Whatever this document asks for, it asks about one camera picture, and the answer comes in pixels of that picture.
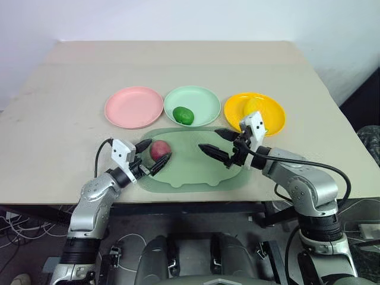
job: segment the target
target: silver robot arm segment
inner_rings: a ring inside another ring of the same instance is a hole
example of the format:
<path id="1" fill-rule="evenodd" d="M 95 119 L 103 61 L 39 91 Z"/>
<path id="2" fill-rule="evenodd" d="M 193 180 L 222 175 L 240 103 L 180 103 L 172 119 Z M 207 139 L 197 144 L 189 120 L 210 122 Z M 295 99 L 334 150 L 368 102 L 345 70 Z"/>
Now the silver robot arm segment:
<path id="1" fill-rule="evenodd" d="M 130 142 L 112 140 L 112 159 L 119 165 L 87 182 L 78 205 L 71 216 L 67 240 L 56 266 L 50 285 L 95 284 L 95 263 L 100 242 L 105 234 L 110 208 L 122 189 L 144 175 L 155 175 L 171 154 L 156 161 L 151 167 L 143 166 L 137 153 L 144 151 L 151 140 Z"/>
<path id="2" fill-rule="evenodd" d="M 318 279 L 320 284 L 324 284 L 322 277 L 326 276 L 357 277 L 347 237 L 338 220 L 338 186 L 335 180 L 320 169 L 302 164 L 306 159 L 298 154 L 263 147 L 261 143 L 266 130 L 259 112 L 243 118 L 240 128 L 242 133 L 228 129 L 215 130 L 219 136 L 233 142 L 234 155 L 231 157 L 213 145 L 200 144 L 199 147 L 228 168 L 235 164 L 262 170 L 264 176 L 289 193 L 300 225 L 299 237 L 305 248 L 299 256 L 300 268 L 301 271 L 305 268 L 305 276 L 311 271 L 316 272 L 314 282 Z M 281 159 L 299 162 L 284 162 Z"/>

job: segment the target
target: beige tabletop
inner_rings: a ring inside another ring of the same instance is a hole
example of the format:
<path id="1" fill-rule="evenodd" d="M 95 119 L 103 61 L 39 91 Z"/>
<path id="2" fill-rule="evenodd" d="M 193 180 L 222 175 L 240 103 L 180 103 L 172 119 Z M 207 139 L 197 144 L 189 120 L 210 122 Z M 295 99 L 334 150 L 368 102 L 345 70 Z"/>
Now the beige tabletop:
<path id="1" fill-rule="evenodd" d="M 379 167 L 291 43 L 65 42 L 55 46 L 0 116 L 0 203 L 77 202 L 105 138 L 135 143 L 152 129 L 178 127 L 163 113 L 147 128 L 118 128 L 104 116 L 108 97 L 127 86 L 151 87 L 164 97 L 184 85 L 209 88 L 222 104 L 244 91 L 274 98 L 287 122 L 264 145 L 341 168 L 352 181 L 352 198 L 379 196 Z M 228 126 L 223 113 L 213 125 Z M 104 151 L 100 170 L 114 166 Z M 345 184 L 331 175 L 342 197 Z M 136 184 L 119 202 L 268 201 L 276 199 L 273 186 L 253 170 L 249 183 L 230 191 L 158 194 Z"/>

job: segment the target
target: lime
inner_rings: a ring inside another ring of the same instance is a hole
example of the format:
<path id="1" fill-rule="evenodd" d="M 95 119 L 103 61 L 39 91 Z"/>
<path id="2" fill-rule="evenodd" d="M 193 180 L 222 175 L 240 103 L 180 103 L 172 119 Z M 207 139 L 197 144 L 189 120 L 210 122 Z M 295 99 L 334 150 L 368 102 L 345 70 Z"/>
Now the lime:
<path id="1" fill-rule="evenodd" d="M 177 122 L 184 125 L 191 125 L 194 121 L 194 114 L 185 107 L 177 107 L 173 110 L 173 117 Z"/>

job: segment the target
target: black cable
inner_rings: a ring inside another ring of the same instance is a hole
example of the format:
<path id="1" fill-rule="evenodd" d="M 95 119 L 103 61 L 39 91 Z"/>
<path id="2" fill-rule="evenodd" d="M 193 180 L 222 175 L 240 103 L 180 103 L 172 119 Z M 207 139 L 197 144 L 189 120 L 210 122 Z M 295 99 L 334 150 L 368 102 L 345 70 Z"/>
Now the black cable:
<path id="1" fill-rule="evenodd" d="M 97 150 L 97 153 L 96 153 L 96 156 L 95 156 L 94 178 L 97 177 L 97 161 L 99 159 L 99 154 L 100 154 L 102 148 L 105 146 L 106 143 L 109 143 L 112 146 L 112 141 L 113 141 L 113 139 L 111 139 L 111 138 L 106 139 L 105 141 L 102 142 L 102 144 L 100 145 L 99 149 Z"/>
<path id="2" fill-rule="evenodd" d="M 342 170 L 340 170 L 334 166 L 330 166 L 328 164 L 323 164 L 323 163 L 318 163 L 318 162 L 307 161 L 307 160 L 285 159 L 282 157 L 266 156 L 264 154 L 259 154 L 259 153 L 256 153 L 256 152 L 250 150 L 249 147 L 245 144 L 245 142 L 243 142 L 242 145 L 246 149 L 246 151 L 249 152 L 251 155 L 261 157 L 262 159 L 273 160 L 274 162 L 288 162 L 288 163 L 311 165 L 311 166 L 316 166 L 316 167 L 321 167 L 321 168 L 326 168 L 326 169 L 332 170 L 332 171 L 338 173 L 344 179 L 344 181 L 346 182 L 346 185 L 347 185 L 346 193 L 344 194 L 344 197 L 342 198 L 342 200 L 340 200 L 338 202 L 338 207 L 341 208 L 344 205 L 344 203 L 346 203 L 347 199 L 350 196 L 351 182 L 350 182 L 349 177 Z"/>
<path id="3" fill-rule="evenodd" d="M 11 256 L 10 259 L 8 259 L 8 261 L 3 265 L 3 267 L 0 269 L 0 275 L 1 273 L 4 271 L 5 267 L 7 267 L 7 265 L 13 260 L 13 258 L 16 256 L 18 250 L 20 248 L 20 242 L 18 242 L 18 245 L 17 245 L 17 248 L 16 250 L 14 251 L 13 255 Z"/>
<path id="4" fill-rule="evenodd" d="M 294 236 L 296 235 L 297 231 L 299 230 L 299 226 L 296 226 L 294 230 L 291 232 L 287 244 L 286 244 L 286 249 L 285 249 L 285 275 L 286 275 L 286 281 L 287 284 L 293 284 L 294 281 L 290 279 L 289 275 L 289 250 L 290 250 L 290 245 L 292 244 L 292 240 Z"/>
<path id="5" fill-rule="evenodd" d="M 279 196 L 280 198 L 282 198 L 282 199 L 284 199 L 284 200 L 286 200 L 286 201 L 288 201 L 288 202 L 293 203 L 293 202 L 292 202 L 292 199 L 290 199 L 290 198 L 288 198 L 288 197 L 285 197 L 284 195 L 278 193 L 278 184 L 276 184 L 276 185 L 274 186 L 274 193 L 275 193 L 277 196 Z"/>

